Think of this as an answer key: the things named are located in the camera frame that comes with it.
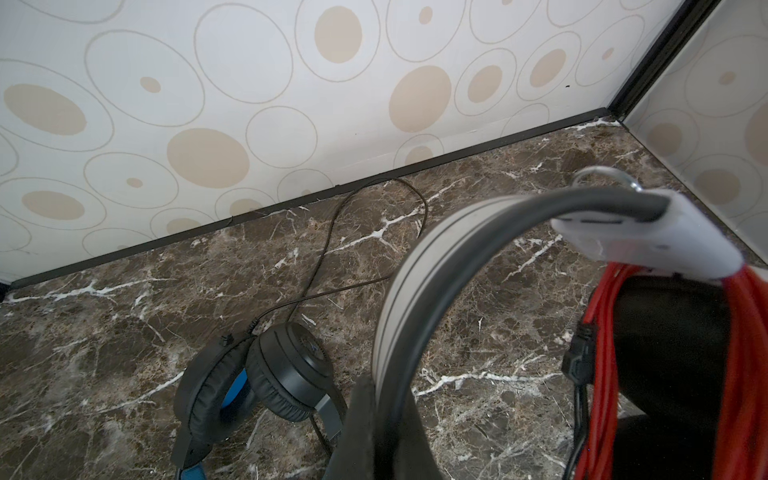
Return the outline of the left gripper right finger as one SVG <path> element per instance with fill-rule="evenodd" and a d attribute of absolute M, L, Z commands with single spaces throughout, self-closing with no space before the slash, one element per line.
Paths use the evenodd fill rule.
<path fill-rule="evenodd" d="M 415 399 L 406 396 L 398 426 L 398 444 L 393 459 L 393 478 L 397 480 L 442 480 L 420 420 Z"/>

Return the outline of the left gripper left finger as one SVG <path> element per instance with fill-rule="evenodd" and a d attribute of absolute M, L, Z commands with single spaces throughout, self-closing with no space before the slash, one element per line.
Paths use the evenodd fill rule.
<path fill-rule="evenodd" d="M 341 436 L 327 465 L 324 479 L 375 478 L 374 414 L 373 380 L 370 377 L 359 377 L 351 392 Z"/>

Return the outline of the black blue headphones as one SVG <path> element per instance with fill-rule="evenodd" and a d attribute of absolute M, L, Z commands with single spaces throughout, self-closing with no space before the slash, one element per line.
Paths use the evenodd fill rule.
<path fill-rule="evenodd" d="M 203 479 L 203 461 L 257 405 L 290 422 L 308 420 L 329 456 L 339 442 L 350 399 L 334 381 L 330 356 L 306 327 L 287 320 L 254 332 L 209 342 L 188 364 L 174 399 L 181 423 L 171 461 L 178 479 Z M 394 479 L 393 459 L 379 463 L 375 478 Z"/>

